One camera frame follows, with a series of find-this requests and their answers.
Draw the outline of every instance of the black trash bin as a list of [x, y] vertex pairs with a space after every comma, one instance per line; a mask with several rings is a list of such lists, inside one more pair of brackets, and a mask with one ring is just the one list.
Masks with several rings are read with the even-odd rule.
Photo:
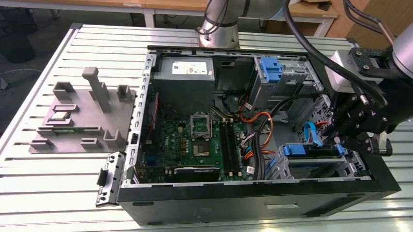
[[12, 25], [16, 33], [29, 35], [37, 31], [37, 25], [28, 8], [0, 7], [0, 14]]
[[27, 36], [16, 33], [5, 20], [0, 21], [0, 54], [12, 63], [24, 63], [35, 58], [35, 50]]

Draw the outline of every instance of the wooden table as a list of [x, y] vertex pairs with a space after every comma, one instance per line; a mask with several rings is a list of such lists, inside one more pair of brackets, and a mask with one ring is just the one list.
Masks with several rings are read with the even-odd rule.
[[[146, 26], [154, 28], [154, 16], [191, 15], [203, 16], [208, 0], [0, 0], [0, 6], [84, 10], [104, 12], [142, 13]], [[290, 7], [297, 22], [318, 23], [314, 36], [323, 37], [339, 14], [331, 6], [327, 11], [317, 8], [317, 4], [299, 2]]]

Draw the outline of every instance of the open computer tower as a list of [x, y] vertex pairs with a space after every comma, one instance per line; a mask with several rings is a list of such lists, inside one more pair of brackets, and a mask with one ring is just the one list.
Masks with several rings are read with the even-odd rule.
[[[341, 146], [314, 150], [306, 123], [327, 124], [334, 90], [306, 54], [150, 47], [124, 152], [110, 154], [96, 206], [119, 204], [140, 224], [329, 216], [400, 191], [381, 157]], [[245, 118], [295, 99], [274, 116], [254, 178]], [[270, 133], [269, 126], [259, 135]]]

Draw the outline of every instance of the side panel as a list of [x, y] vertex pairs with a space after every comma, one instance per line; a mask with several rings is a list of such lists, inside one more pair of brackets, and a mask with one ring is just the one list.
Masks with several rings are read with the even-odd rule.
[[327, 216], [374, 193], [314, 194], [154, 202], [120, 202], [139, 225]]

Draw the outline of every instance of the floor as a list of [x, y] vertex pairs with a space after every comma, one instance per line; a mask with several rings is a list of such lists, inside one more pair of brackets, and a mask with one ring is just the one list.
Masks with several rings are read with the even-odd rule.
[[[37, 32], [31, 34], [28, 38], [36, 50], [36, 57], [24, 64], [13, 64], [0, 55], [0, 73], [16, 69], [41, 71], [72, 23], [144, 26], [143, 15], [140, 14], [60, 11], [60, 18], [53, 19], [48, 10], [33, 9], [32, 15], [37, 24]], [[155, 23], [160, 28], [194, 29], [202, 25], [203, 17], [182, 15], [163, 17], [158, 15]], [[238, 25], [242, 32], [262, 32], [258, 20], [241, 19]], [[9, 86], [5, 91], [0, 91], [0, 136], [19, 110], [19, 106], [36, 82], [39, 74], [40, 72], [36, 71], [17, 71], [1, 75]]]

